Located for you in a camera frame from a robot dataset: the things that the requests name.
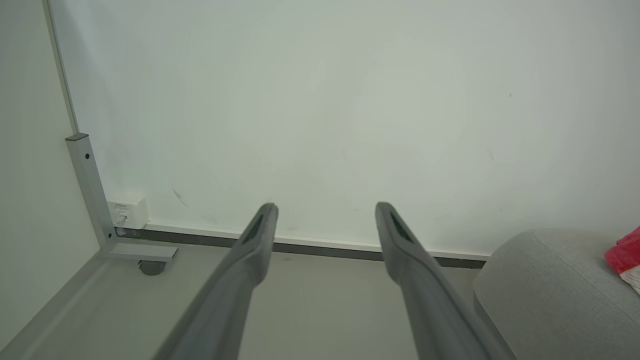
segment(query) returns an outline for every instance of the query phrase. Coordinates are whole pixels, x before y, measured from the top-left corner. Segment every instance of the gray floor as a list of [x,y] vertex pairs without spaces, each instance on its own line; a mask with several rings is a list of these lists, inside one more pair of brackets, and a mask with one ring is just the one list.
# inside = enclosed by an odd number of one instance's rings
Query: gray floor
[[[169,271],[101,260],[33,359],[150,359],[228,249],[180,246]],[[479,270],[443,268],[471,304]],[[380,261],[273,253],[240,359],[416,359],[399,288]]]

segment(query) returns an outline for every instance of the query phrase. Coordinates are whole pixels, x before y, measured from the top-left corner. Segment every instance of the white baseboard trim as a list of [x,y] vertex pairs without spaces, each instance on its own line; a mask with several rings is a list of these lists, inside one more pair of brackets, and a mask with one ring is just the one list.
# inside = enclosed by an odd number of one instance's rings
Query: white baseboard trim
[[[201,236],[215,236],[225,239],[238,239],[242,234],[241,231],[217,229],[214,227],[204,227],[199,225],[184,225],[174,224],[170,222],[159,222],[151,220],[146,224],[144,230],[150,231],[163,231],[166,233],[177,234],[189,234],[189,235],[201,235]],[[276,234],[274,242],[285,243],[291,245],[304,245],[304,246],[316,246],[316,247],[329,247],[334,249],[347,249],[347,250],[359,250],[359,251],[373,251],[382,252],[379,243],[362,243],[353,241],[341,241],[331,239],[319,239],[319,238],[306,238],[304,236],[289,236]],[[453,258],[453,259],[465,259],[465,260],[481,260],[486,261],[491,254],[483,254],[478,252],[462,252],[455,250],[435,250],[425,249],[436,258]]]

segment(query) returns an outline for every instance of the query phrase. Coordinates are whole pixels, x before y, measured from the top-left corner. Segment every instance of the caster wheel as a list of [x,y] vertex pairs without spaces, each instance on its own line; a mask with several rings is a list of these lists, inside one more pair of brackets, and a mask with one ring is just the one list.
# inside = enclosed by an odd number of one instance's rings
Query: caster wheel
[[164,271],[164,266],[166,263],[162,261],[147,261],[140,260],[138,262],[138,267],[142,271],[143,274],[154,276],[162,273]]

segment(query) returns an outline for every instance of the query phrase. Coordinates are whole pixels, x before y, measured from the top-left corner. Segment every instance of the gray ottoman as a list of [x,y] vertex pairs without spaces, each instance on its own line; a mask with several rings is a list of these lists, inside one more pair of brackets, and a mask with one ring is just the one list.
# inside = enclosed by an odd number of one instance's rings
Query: gray ottoman
[[476,310],[518,360],[640,359],[640,296],[604,259],[615,243],[583,231],[519,234],[477,276]]

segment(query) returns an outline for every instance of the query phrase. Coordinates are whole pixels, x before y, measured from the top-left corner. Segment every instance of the dark gap under baseboard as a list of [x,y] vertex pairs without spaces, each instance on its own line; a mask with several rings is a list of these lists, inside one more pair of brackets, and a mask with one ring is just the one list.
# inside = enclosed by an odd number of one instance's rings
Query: dark gap under baseboard
[[[192,235],[192,234],[178,234],[167,233],[165,231],[154,230],[135,230],[125,229],[123,227],[117,228],[118,236],[123,238],[133,239],[145,239],[153,241],[163,241],[167,243],[181,243],[190,245],[206,245],[217,247],[231,247],[234,244],[234,239],[218,238],[215,236],[204,235]],[[291,245],[283,243],[273,243],[274,252],[287,252],[290,254],[304,254],[304,255],[318,255],[329,256],[331,258],[348,258],[348,259],[362,259],[362,260],[375,260],[383,261],[382,253],[376,251],[362,251],[362,250],[348,250],[348,249],[335,249],[332,247],[318,247],[307,245]],[[481,260],[467,260],[467,259],[453,259],[453,258],[435,258],[440,266],[449,268],[470,268],[480,269],[484,266],[485,261]]]

